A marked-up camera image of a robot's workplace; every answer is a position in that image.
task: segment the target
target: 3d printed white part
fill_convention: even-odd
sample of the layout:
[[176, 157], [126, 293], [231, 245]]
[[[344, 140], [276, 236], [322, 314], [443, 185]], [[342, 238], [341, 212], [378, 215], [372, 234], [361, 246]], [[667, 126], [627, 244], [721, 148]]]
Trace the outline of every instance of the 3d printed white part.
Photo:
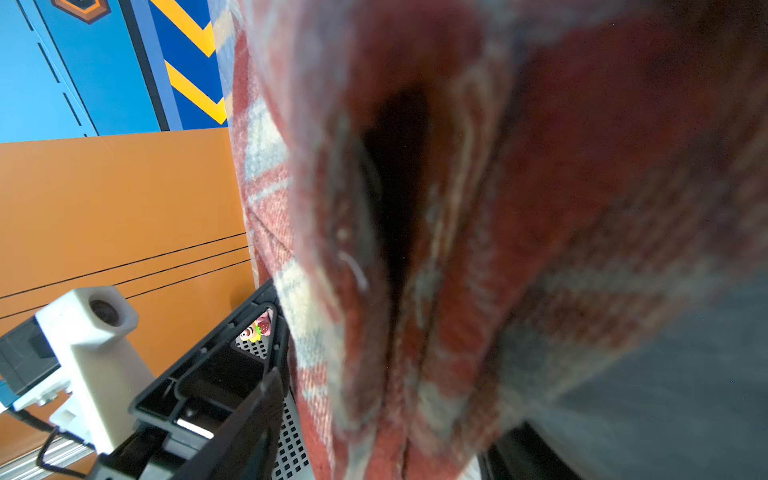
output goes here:
[[[112, 452], [133, 433], [128, 404], [154, 380], [125, 339], [137, 327], [138, 313], [116, 288], [104, 286], [72, 290], [36, 317], [71, 381], [72, 398], [79, 403], [96, 451]], [[73, 421], [69, 415], [58, 418]]]

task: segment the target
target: plaid blanket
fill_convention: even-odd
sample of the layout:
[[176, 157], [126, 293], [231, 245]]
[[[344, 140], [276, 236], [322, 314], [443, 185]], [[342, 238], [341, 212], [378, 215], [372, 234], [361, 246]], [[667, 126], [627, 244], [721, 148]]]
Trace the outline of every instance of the plaid blanket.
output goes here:
[[455, 478], [765, 266], [760, 2], [210, 9], [317, 478]]

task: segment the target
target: hexagon logo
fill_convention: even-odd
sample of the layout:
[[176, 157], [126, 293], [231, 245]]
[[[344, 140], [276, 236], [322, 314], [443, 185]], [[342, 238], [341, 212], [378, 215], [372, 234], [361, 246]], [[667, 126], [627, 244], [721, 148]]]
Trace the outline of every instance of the hexagon logo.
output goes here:
[[96, 22], [111, 12], [107, 0], [51, 0], [51, 3], [87, 24]]

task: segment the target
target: plaid fabric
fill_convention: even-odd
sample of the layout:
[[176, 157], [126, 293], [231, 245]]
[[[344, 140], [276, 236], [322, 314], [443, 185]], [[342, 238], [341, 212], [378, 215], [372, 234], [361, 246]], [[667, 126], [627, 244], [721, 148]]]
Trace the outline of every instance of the plaid fabric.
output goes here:
[[455, 478], [765, 264], [762, 4], [210, 8], [318, 478]]

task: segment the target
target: black stripe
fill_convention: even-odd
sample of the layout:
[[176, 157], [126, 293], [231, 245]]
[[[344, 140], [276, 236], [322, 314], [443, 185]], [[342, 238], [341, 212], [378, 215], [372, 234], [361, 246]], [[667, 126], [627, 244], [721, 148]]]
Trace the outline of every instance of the black stripe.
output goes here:
[[174, 268], [179, 268], [179, 267], [182, 267], [182, 266], [191, 265], [192, 263], [202, 262], [203, 260], [208, 260], [209, 258], [218, 257], [219, 255], [226, 255], [227, 253], [237, 252], [238, 250], [242, 250], [243, 248], [248, 248], [248, 246], [245, 245], [243, 247], [236, 248], [234, 250], [230, 250], [228, 252], [217, 253], [216, 255], [211, 255], [210, 257], [201, 258], [199, 260], [192, 260], [191, 262], [186, 262], [186, 263], [182, 263], [181, 265], [172, 266], [172, 267], [167, 268], [165, 270], [158, 270], [157, 272], [147, 273], [146, 275], [137, 276], [136, 278], [132, 278], [130, 280], [123, 280], [120, 283], [116, 283], [115, 286], [122, 285], [123, 283], [133, 282], [134, 280], [139, 280], [139, 279], [145, 278], [147, 276], [157, 275], [158, 273], [167, 272], [168, 270], [173, 270]]
[[24, 15], [24, 21], [27, 22], [27, 26], [30, 30], [35, 31], [34, 28], [32, 28], [32, 24], [29, 23], [29, 18], [27, 18], [27, 12], [24, 11], [24, 7], [22, 7], [22, 4], [19, 3], [18, 0], [16, 0], [16, 5], [18, 6], [18, 9], [22, 11], [22, 15]]
[[167, 285], [159, 286], [158, 288], [153, 288], [152, 290], [147, 290], [146, 292], [141, 292], [141, 293], [137, 293], [136, 295], [127, 296], [127, 297], [125, 297], [125, 299], [128, 300], [130, 298], [134, 298], [135, 296], [144, 295], [145, 293], [149, 293], [149, 292], [154, 292], [155, 290], [159, 290], [161, 288], [165, 288], [166, 286], [171, 286], [171, 285], [176, 285], [177, 283], [186, 282], [187, 280], [192, 280], [193, 278], [198, 278], [199, 276], [207, 275], [208, 273], [218, 272], [219, 270], [224, 270], [225, 268], [229, 268], [229, 267], [235, 266], [235, 265], [240, 265], [241, 263], [245, 263], [245, 262], [250, 262], [250, 258], [247, 258], [247, 259], [245, 259], [245, 260], [243, 260], [241, 262], [232, 263], [231, 265], [222, 266], [222, 267], [217, 268], [215, 270], [211, 270], [210, 272], [201, 273], [199, 275], [195, 275], [195, 276], [191, 276], [189, 278], [185, 278], [184, 280], [179, 280], [177, 282], [173, 282], [173, 283], [169, 283]]
[[184, 250], [189, 250], [190, 248], [202, 247], [203, 245], [208, 245], [209, 243], [219, 242], [221, 240], [227, 240], [227, 239], [230, 239], [230, 238], [238, 237], [240, 235], [245, 235], [245, 232], [235, 233], [234, 235], [229, 235], [228, 237], [221, 237], [221, 238], [219, 238], [217, 240], [211, 240], [211, 241], [208, 241], [208, 242], [199, 243], [197, 245], [192, 245], [191, 247], [180, 248], [179, 250], [174, 250], [172, 252], [166, 252], [166, 253], [161, 253], [159, 255], [153, 255], [152, 257], [143, 258], [141, 260], [134, 260], [133, 262], [123, 263], [122, 265], [111, 266], [111, 267], [105, 268], [103, 270], [96, 270], [95, 272], [84, 273], [82, 275], [73, 276], [72, 278], [67, 278], [67, 279], [64, 279], [64, 280], [59, 280], [58, 282], [47, 283], [45, 285], [36, 286], [34, 288], [29, 288], [29, 289], [26, 289], [26, 290], [21, 290], [19, 292], [9, 293], [8, 295], [0, 296], [0, 300], [3, 300], [3, 299], [8, 298], [10, 296], [19, 295], [21, 293], [31, 292], [32, 290], [40, 290], [41, 288], [45, 288], [47, 286], [58, 285], [59, 283], [68, 282], [70, 280], [77, 280], [78, 278], [83, 278], [84, 276], [95, 275], [96, 273], [102, 273], [102, 272], [106, 272], [108, 270], [114, 270], [116, 268], [122, 268], [123, 266], [133, 265], [134, 263], [144, 262], [145, 260], [152, 260], [154, 258], [164, 257], [166, 255], [171, 255], [172, 253], [178, 253], [178, 252], [181, 252], [181, 251], [184, 251]]
[[144, 83], [147, 85], [147, 93], [152, 101], [152, 108], [154, 108], [154, 114], [157, 117], [157, 125], [160, 127], [161, 131], [169, 131], [168, 119], [165, 116], [163, 102], [160, 100], [160, 92], [157, 91], [157, 83], [154, 81], [152, 67], [149, 65], [149, 57], [147, 56], [147, 50], [144, 48], [144, 41], [141, 40], [141, 32], [139, 31], [139, 24], [136, 21], [133, 5], [131, 5], [131, 0], [118, 1], [120, 3], [120, 10], [123, 11], [125, 27], [128, 29], [128, 34], [131, 36], [131, 42], [134, 44], [136, 60], [138, 60], [141, 74], [144, 76]]
[[35, 3], [35, 8], [38, 10], [38, 15], [40, 15], [40, 19], [43, 21], [43, 25], [45, 26], [45, 30], [48, 32], [48, 37], [51, 39], [51, 43], [53, 44], [53, 48], [56, 49], [56, 53], [58, 54], [58, 57], [61, 59], [61, 64], [64, 65], [64, 70], [67, 72], [67, 76], [72, 81], [72, 86], [74, 87], [75, 94], [78, 95], [78, 98], [80, 98], [80, 103], [83, 104], [83, 110], [85, 110], [85, 114], [88, 116], [88, 120], [91, 122], [91, 125], [94, 126], [94, 130], [96, 131], [96, 135], [98, 135], [98, 129], [96, 128], [96, 124], [94, 123], [93, 118], [91, 118], [91, 114], [88, 113], [88, 107], [85, 105], [85, 101], [83, 100], [83, 96], [80, 95], [80, 91], [78, 90], [78, 85], [74, 82], [74, 78], [69, 73], [69, 68], [67, 68], [67, 62], [64, 61], [64, 57], [61, 55], [61, 51], [58, 49], [58, 45], [56, 45], [56, 40], [53, 39], [53, 35], [51, 35], [51, 29], [48, 28], [48, 23], [45, 21], [45, 17], [43, 16], [43, 12], [40, 11], [40, 6], [38, 5], [38, 0], [32, 0], [33, 3]]
[[69, 101], [69, 97], [67, 97], [67, 92], [62, 92], [62, 95], [64, 95], [64, 99], [67, 101], [67, 105], [69, 105], [69, 109], [72, 111], [72, 114], [74, 115], [74, 119], [78, 121], [78, 125], [81, 127], [83, 126], [82, 123], [80, 123], [80, 119], [78, 118], [78, 114], [74, 112], [74, 108], [72, 107], [72, 103]]
[[[135, 296], [144, 295], [145, 293], [149, 293], [149, 292], [154, 292], [155, 290], [159, 290], [161, 288], [165, 288], [166, 286], [171, 286], [171, 285], [176, 285], [177, 283], [186, 282], [187, 280], [192, 280], [193, 278], [198, 278], [199, 276], [207, 275], [208, 273], [218, 272], [219, 270], [224, 270], [225, 268], [229, 268], [229, 267], [235, 266], [235, 265], [240, 265], [241, 263], [245, 263], [245, 262], [248, 262], [248, 261], [250, 261], [250, 258], [246, 258], [245, 260], [241, 260], [240, 262], [232, 263], [232, 264], [227, 265], [227, 266], [221, 266], [219, 268], [210, 270], [210, 271], [205, 272], [205, 273], [199, 273], [199, 274], [197, 274], [195, 276], [190, 276], [189, 278], [185, 278], [183, 280], [178, 280], [176, 282], [169, 283], [167, 285], [159, 286], [157, 288], [153, 288], [152, 290], [147, 290], [146, 292], [141, 292], [141, 293], [137, 293], [136, 295], [126, 296], [125, 299], [128, 300], [130, 298], [134, 298]], [[7, 318], [9, 318], [11, 316], [14, 316], [14, 315], [18, 315], [19, 313], [31, 312], [32, 310], [41, 309], [42, 307], [47, 306], [47, 305], [48, 304], [46, 303], [45, 305], [33, 306], [32, 308], [27, 308], [26, 310], [21, 310], [21, 311], [16, 312], [16, 313], [11, 313], [10, 315], [0, 316], [0, 320], [7, 319]]]
[[51, 73], [53, 74], [53, 78], [55, 78], [55, 79], [56, 79], [56, 83], [58, 83], [58, 84], [59, 84], [59, 83], [61, 83], [61, 82], [58, 80], [58, 75], [56, 75], [56, 70], [54, 70], [54, 69], [53, 69], [53, 65], [51, 65], [51, 61], [50, 61], [50, 60], [48, 60], [48, 56], [45, 54], [45, 50], [43, 50], [43, 44], [42, 44], [42, 43], [40, 43], [40, 42], [38, 42], [38, 47], [40, 47], [40, 53], [42, 53], [42, 54], [43, 54], [43, 58], [45, 59], [45, 63], [47, 63], [47, 64], [48, 64], [48, 68], [50, 68], [50, 69], [51, 69]]

